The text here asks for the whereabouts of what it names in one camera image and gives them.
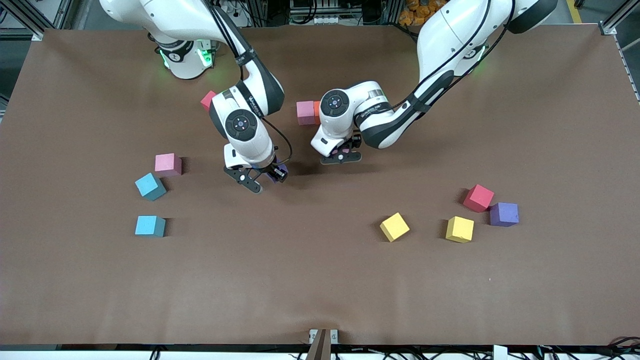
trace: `red cube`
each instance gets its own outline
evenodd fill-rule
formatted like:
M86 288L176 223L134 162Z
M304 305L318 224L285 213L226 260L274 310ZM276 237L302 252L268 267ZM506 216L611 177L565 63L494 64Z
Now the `red cube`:
M493 191L477 184L469 190L462 204L476 213L481 213L489 208L491 199L493 199Z

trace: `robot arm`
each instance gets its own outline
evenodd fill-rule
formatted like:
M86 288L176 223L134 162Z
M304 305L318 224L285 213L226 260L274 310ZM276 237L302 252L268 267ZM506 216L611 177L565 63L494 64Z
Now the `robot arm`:
M224 11L204 0L100 0L100 3L114 19L147 29L163 56L172 61L170 68L174 74L175 69L196 75L206 69L186 61L193 52L193 44L204 41L199 39L227 44L238 66L245 67L249 75L214 96L209 106L213 124L229 141L224 149L224 170L255 193L262 191L255 179L263 173L274 181L286 179L286 168L277 161L273 142L262 123L263 117L280 110L284 91Z
M455 76L480 61L486 39L501 24L508 22L508 30L522 33L542 23L556 4L557 0L450 0L420 30L420 82L400 107L392 109L375 81L330 90L321 99L321 125L311 145L324 156L323 162L331 162L327 158L359 141L353 135L355 125L367 145L391 146L429 111Z

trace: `orange block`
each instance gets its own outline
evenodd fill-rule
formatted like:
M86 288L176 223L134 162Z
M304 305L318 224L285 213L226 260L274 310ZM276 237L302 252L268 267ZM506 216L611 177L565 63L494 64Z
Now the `orange block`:
M320 125L320 102L314 101L314 115L316 116L316 125Z

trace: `brown tabletop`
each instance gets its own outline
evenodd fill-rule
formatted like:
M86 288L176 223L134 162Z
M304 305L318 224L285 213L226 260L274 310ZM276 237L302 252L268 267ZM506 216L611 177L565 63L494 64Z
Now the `brown tabletop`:
M0 127L1 343L602 344L640 333L640 108L613 37L594 26L507 34L391 148L324 167L296 101L375 79L417 83L395 28L245 31L286 93L269 118L294 146L254 195L222 172L199 101L239 71L228 52L173 77L142 31L48 31ZM286 148L279 137L272 138ZM134 181L185 157L155 202ZM480 183L521 224L459 204ZM394 243L378 225L400 212ZM138 215L167 237L133 235ZM444 220L474 239L442 238Z

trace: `yellow line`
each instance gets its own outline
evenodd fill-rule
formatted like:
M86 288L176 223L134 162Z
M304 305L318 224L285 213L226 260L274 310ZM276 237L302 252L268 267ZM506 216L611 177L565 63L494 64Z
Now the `yellow line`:
M569 6L569 12L571 13L571 19L573 19L573 23L582 24L580 13L578 12L578 9L576 9L573 5L573 0L566 0L566 4Z

